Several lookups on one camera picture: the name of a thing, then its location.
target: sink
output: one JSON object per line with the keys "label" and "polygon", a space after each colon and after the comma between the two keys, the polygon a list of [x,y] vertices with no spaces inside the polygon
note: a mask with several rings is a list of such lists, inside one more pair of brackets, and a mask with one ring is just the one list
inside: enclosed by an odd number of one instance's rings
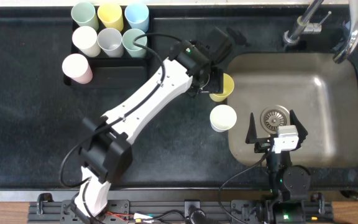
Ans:
{"label": "sink", "polygon": [[229,147],[239,162],[249,166],[262,156],[245,143],[251,113],[262,138],[289,125],[288,111],[294,110],[309,132],[291,152],[294,165],[358,165],[358,82],[348,60],[336,64],[333,54],[244,54],[227,73],[235,84],[227,104],[237,113]]}

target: yellow cup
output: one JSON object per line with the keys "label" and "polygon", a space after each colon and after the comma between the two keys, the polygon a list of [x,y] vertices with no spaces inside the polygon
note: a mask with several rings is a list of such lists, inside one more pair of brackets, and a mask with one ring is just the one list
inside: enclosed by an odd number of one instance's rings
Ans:
{"label": "yellow cup", "polygon": [[222,102],[226,99],[234,90],[234,81],[230,75],[223,74],[223,93],[220,94],[209,94],[209,97],[215,102]]}
{"label": "yellow cup", "polygon": [[98,17],[106,28],[114,28],[121,32],[124,28],[121,6],[114,3],[106,3],[99,7]]}

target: wooden surface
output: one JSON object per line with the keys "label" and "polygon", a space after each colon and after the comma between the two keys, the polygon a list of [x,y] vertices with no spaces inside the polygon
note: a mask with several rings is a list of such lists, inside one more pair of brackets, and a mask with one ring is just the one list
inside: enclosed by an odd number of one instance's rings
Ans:
{"label": "wooden surface", "polygon": [[[333,202],[335,220],[358,224],[358,202]],[[0,223],[25,224],[28,202],[0,202]]]}

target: drain strainer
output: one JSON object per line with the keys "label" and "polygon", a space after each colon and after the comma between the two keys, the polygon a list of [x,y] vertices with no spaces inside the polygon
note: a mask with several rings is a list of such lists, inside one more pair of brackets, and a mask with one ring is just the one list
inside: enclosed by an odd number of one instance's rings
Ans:
{"label": "drain strainer", "polygon": [[270,134],[275,134],[279,126],[287,125],[290,117],[288,110],[280,105],[269,106],[260,115],[262,127]]}

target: faucet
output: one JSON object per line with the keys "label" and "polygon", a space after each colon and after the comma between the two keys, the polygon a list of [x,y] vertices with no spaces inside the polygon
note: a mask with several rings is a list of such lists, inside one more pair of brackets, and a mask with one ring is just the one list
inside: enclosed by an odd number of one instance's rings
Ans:
{"label": "faucet", "polygon": [[[307,8],[306,12],[298,17],[292,30],[288,30],[283,35],[284,43],[296,45],[299,42],[301,34],[319,34],[321,24],[331,15],[328,15],[318,24],[310,24],[309,21],[317,8],[324,0],[314,0]],[[347,42],[335,53],[333,60],[335,63],[343,62],[353,52],[358,43],[358,0],[349,0],[349,11],[351,15],[351,29]]]}

